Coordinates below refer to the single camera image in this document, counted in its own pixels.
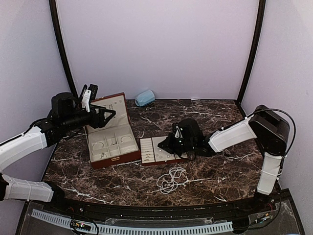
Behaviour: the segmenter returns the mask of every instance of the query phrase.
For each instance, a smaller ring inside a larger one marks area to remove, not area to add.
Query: dark marble tabletop
[[[138,108],[128,102],[131,127],[140,138],[167,135],[172,123],[184,118],[198,121],[205,135],[242,116],[229,100],[157,100]],[[44,180],[57,183],[66,197],[86,202],[127,206],[188,206],[252,197],[257,187],[263,158],[255,141],[249,140],[192,162],[142,166],[140,161],[92,169],[86,136],[80,133],[58,144]],[[162,194],[157,179],[173,167],[186,170],[178,188]]]

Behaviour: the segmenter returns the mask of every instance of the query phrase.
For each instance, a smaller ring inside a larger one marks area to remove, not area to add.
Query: black pole
[[[68,61],[67,61],[67,54],[65,52],[65,47],[63,44],[61,28],[60,28],[60,23],[59,23],[59,18],[58,18],[57,5],[56,5],[55,0],[49,0],[49,4],[50,4],[50,11],[51,11],[51,17],[52,17],[52,23],[53,23],[55,38],[57,40],[57,44],[58,44],[59,53],[60,53],[60,57],[62,60],[64,72],[65,72],[65,75],[67,77],[68,86],[69,86],[72,94],[76,98],[78,98],[77,90],[76,90],[74,80],[73,80],[72,74],[70,72],[70,68],[69,68]]]
[[[262,23],[263,23],[263,17],[264,17],[264,11],[265,11],[265,3],[266,3],[266,0],[259,1],[259,9],[258,9],[258,15],[256,18],[256,24],[255,24],[255,29],[254,29],[250,55],[249,55],[248,63],[246,65],[246,71],[245,71],[245,75],[243,78],[243,82],[241,84],[240,91],[237,97],[237,102],[239,104],[241,104],[245,96],[246,88],[248,86],[249,78],[251,75],[251,71],[252,71],[252,67],[253,67],[253,63],[254,63],[254,59],[256,55],[256,50],[258,48],[261,28],[262,28]]]

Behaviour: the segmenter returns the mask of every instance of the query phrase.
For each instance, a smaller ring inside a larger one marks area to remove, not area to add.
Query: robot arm
[[[258,106],[254,113],[206,137],[193,119],[174,123],[172,133],[158,147],[179,156],[184,152],[195,152],[210,157],[238,143],[258,139],[264,152],[264,163],[257,192],[269,195],[280,175],[290,127],[286,120],[268,111],[264,105]]]
[[[104,127],[115,115],[114,110],[91,105],[98,87],[84,86],[79,99],[71,93],[60,93],[52,98],[52,109],[47,118],[34,122],[30,128],[12,139],[0,143],[0,201],[3,199],[39,200],[50,202],[63,193],[51,182],[32,182],[15,179],[3,170],[12,163],[37,150],[59,142],[71,130],[90,125]]]

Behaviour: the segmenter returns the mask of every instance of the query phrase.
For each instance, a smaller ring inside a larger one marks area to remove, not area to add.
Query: blue cup
[[[139,107],[152,103],[156,99],[155,94],[151,90],[140,93],[135,98],[135,104]]]

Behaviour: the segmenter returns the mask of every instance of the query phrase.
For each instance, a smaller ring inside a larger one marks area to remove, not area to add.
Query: white string
[[[178,188],[179,184],[175,181],[175,179],[179,179],[184,172],[186,172],[186,170],[184,168],[174,167],[174,168],[169,170],[168,174],[164,174],[164,175],[160,176],[156,182],[156,185],[160,188],[160,192],[163,194],[169,194],[169,193],[173,192],[174,190],[176,190]],[[165,179],[166,176],[171,177],[171,180],[167,181]]]

